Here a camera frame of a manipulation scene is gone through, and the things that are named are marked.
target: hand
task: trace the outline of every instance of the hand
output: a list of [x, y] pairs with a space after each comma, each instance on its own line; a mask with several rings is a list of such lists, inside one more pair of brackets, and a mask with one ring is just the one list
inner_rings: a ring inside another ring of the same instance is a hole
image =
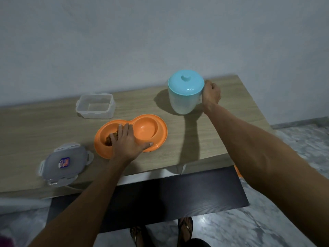
[[113, 147], [113, 158], [127, 165], [137, 158], [143, 150], [153, 145], [152, 142], [138, 145], [135, 141], [133, 125], [128, 123], [125, 124], [123, 129], [122, 125], [119, 125], [118, 139], [114, 137], [113, 133], [110, 134], [110, 137]]
[[216, 83], [206, 80], [205, 86], [202, 91], [202, 107], [203, 112], [207, 114], [211, 111], [211, 108], [218, 104], [220, 101], [220, 88]]

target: person's left hand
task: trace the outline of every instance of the person's left hand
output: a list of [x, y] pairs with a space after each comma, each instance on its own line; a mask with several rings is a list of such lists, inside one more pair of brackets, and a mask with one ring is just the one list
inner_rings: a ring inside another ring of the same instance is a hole
[[122, 129], [120, 124], [118, 127], [118, 139], [113, 133], [110, 134], [113, 149], [113, 158], [126, 164], [132, 162], [141, 152], [153, 145], [152, 142], [138, 145], [134, 137], [133, 125], [125, 124]]

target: marble floor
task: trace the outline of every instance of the marble floor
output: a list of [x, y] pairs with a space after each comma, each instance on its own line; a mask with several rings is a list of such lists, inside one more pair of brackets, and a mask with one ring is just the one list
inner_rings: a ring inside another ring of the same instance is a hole
[[[315, 125], [280, 129], [277, 136], [312, 167], [329, 178], [329, 127]], [[193, 217], [193, 237], [215, 246], [314, 246], [265, 196], [241, 183], [250, 206]], [[0, 216], [0, 234], [15, 246], [27, 246], [45, 226], [48, 208]], [[156, 246], [176, 246], [177, 220], [148, 225]], [[98, 234], [94, 244], [134, 246], [129, 229]]]

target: label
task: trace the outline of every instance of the label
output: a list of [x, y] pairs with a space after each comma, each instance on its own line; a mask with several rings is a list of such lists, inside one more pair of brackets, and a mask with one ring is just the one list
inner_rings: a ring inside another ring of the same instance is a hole
[[64, 167], [68, 167], [68, 165], [70, 164], [70, 158], [62, 158], [60, 160], [60, 162], [58, 163], [58, 168], [64, 168]]

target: orange double pet bowl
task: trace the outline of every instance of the orange double pet bowl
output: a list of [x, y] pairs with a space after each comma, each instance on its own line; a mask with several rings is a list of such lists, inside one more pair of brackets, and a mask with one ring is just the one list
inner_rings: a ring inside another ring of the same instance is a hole
[[96, 152], [105, 159], [112, 157], [112, 147], [106, 146], [105, 141], [110, 133], [115, 133], [118, 130], [119, 124], [123, 126], [132, 124], [134, 136], [138, 144], [145, 142], [153, 142], [153, 146], [143, 152], [150, 152], [158, 149], [166, 140], [168, 135], [167, 125], [158, 116], [153, 114], [143, 114], [133, 120], [112, 120], [103, 125], [95, 135], [94, 147]]

